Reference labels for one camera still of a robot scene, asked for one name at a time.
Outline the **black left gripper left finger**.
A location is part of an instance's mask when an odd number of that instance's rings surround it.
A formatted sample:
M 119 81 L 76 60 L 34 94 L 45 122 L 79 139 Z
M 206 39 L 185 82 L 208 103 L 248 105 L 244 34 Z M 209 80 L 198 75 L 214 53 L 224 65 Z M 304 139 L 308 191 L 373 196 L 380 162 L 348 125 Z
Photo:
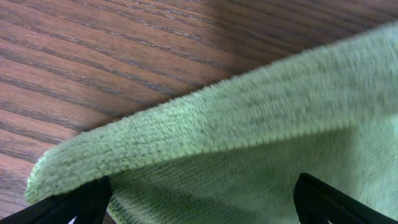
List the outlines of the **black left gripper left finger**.
M 1 224 L 102 224 L 111 196 L 111 184 L 105 176 L 71 192 L 47 197 L 1 219 Z

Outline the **light green cloth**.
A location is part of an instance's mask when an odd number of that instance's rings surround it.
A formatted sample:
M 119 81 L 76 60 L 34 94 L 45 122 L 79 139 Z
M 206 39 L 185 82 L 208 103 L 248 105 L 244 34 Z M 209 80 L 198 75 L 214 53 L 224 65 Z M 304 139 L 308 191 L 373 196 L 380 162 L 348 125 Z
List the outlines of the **light green cloth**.
M 297 223 L 303 172 L 397 218 L 396 22 L 81 133 L 24 196 L 107 176 L 118 223 Z

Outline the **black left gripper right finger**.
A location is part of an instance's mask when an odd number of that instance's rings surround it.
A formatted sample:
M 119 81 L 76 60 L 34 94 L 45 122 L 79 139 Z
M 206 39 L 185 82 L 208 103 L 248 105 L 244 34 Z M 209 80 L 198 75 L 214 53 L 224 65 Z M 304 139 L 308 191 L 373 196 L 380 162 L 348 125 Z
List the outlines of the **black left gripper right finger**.
M 397 224 L 308 173 L 299 175 L 294 204 L 301 224 Z

